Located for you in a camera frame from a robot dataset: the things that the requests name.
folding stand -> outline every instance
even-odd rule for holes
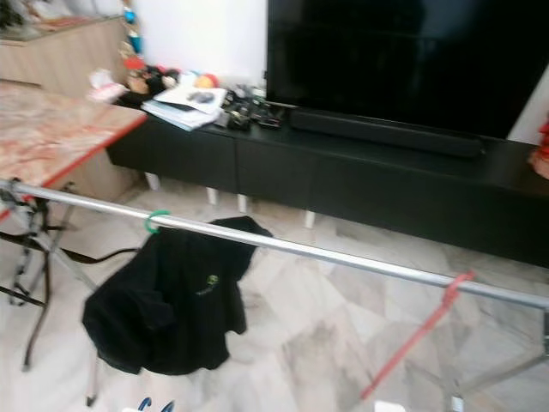
[[[71,190],[71,184],[65,186],[64,189],[66,191]],[[21,196],[15,194],[13,190],[6,190],[2,188],[0,188],[0,199],[2,199],[3,203],[8,207],[10,215],[25,231],[21,234],[0,232],[0,239],[22,246],[21,257],[15,269],[11,288],[0,286],[0,292],[9,296],[9,303],[12,305],[17,304],[18,306],[22,306],[29,303],[31,305],[38,306],[41,309],[39,319],[34,326],[25,351],[23,371],[27,371],[31,365],[34,344],[38,339],[40,329],[44,323],[50,304],[50,257],[55,257],[58,262],[65,267],[65,269],[74,274],[76,278],[83,281],[90,290],[95,290],[95,283],[81,270],[81,268],[74,264],[74,262],[82,264],[96,264],[118,255],[119,253],[136,251],[136,249],[122,249],[101,258],[93,258],[73,251],[65,251],[57,246],[61,235],[69,222],[74,206],[67,207],[60,225],[52,226],[50,225],[50,209],[47,200],[40,197],[36,197],[34,200],[23,200]],[[57,232],[56,236],[53,238],[50,236],[51,231]],[[29,270],[31,250],[41,251],[43,262],[38,272],[31,279],[29,285],[25,287],[21,283],[21,278]],[[42,276],[44,277],[44,298],[43,300],[37,300],[33,297],[33,294]]]
[[[167,227],[175,227],[180,229],[189,230],[191,232],[202,233],[210,236],[215,236],[222,239],[229,239],[232,241],[242,242],[249,245],[267,247],[277,251],[283,251],[292,253],[295,255],[304,256],[307,258],[315,258],[334,264],[342,264],[348,267],[353,267],[360,270],[369,270],[379,275],[391,276],[411,282],[419,282],[426,285],[436,286],[439,288],[447,288],[454,281],[455,278],[451,276],[443,276],[435,273],[425,272],[423,270],[416,270],[401,267],[395,264],[386,264],[384,262],[378,262],[376,260],[367,259],[365,257],[358,257],[341,253],[337,251],[329,251],[314,246],[303,245],[299,243],[290,242],[287,240],[275,239],[266,236],[260,236],[253,233],[241,232],[227,227],[219,227],[208,223],[202,223],[199,221],[192,221],[187,219],[178,218],[171,215],[157,215],[150,217],[151,212],[143,209],[135,209],[128,206],[123,206],[115,203],[103,202],[100,200],[94,200],[87,197],[77,196],[74,194],[63,193],[59,191],[52,191],[40,187],[34,187],[30,185],[24,185],[18,182],[8,182],[0,179],[0,191],[7,191],[11,196],[21,201],[19,196],[30,195],[33,197],[49,199],[55,202],[64,203],[71,206],[80,206],[86,209],[95,210],[98,212],[108,213],[112,215],[123,215],[133,217],[142,220],[150,220],[156,224],[160,224]],[[26,221],[19,213],[14,213],[14,216],[19,219],[21,225],[26,227]],[[33,241],[35,241],[45,253],[51,254],[55,257],[63,266],[69,271],[73,272],[75,276],[85,282],[91,289],[95,289],[94,283],[86,277],[84,273],[74,265],[67,254],[56,248],[55,241],[51,241],[47,233],[31,233]],[[463,282],[457,287],[464,293],[475,294],[478,296],[484,296],[497,300],[503,300],[517,305],[533,307],[545,311],[544,317],[544,354],[536,357],[535,359],[528,360],[518,367],[509,367],[503,371],[496,371],[480,376],[471,382],[461,385],[459,393],[451,398],[453,412],[464,412],[463,397],[478,389],[486,388],[487,386],[494,385],[504,379],[513,376],[516,373],[522,372],[534,365],[546,361],[549,358],[549,297],[540,296],[536,294],[525,294],[509,289],[497,288],[490,285],[484,285],[477,282]],[[97,356],[95,355],[92,361],[90,386],[87,393],[87,404],[90,405],[97,394],[96,386],[96,367]]]
[[[546,361],[549,361],[549,312],[547,311],[543,314],[543,354],[526,359],[519,365],[502,365],[497,370],[483,373],[477,378],[460,384],[459,394],[451,398],[452,412],[465,412],[463,398],[466,395],[472,395],[475,392],[494,386]]]

soundbar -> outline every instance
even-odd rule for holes
[[[480,136],[462,135],[452,131],[377,118],[296,108],[292,111],[290,125],[294,129],[414,148],[443,155],[475,157],[485,153]]]

white wall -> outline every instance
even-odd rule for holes
[[[538,144],[541,140],[538,129],[547,121],[547,113],[549,113],[549,67],[524,106],[521,116],[509,134],[509,139]]]
[[[119,0],[96,0],[113,14]],[[259,82],[266,66],[268,0],[134,0],[148,63]],[[89,7],[89,0],[70,0]],[[549,69],[509,135],[537,143],[549,112]]]

black television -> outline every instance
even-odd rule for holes
[[[269,0],[268,100],[506,138],[549,61],[549,1]]]

orange ball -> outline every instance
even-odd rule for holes
[[[201,75],[195,81],[196,88],[216,88],[219,82],[214,75]]]

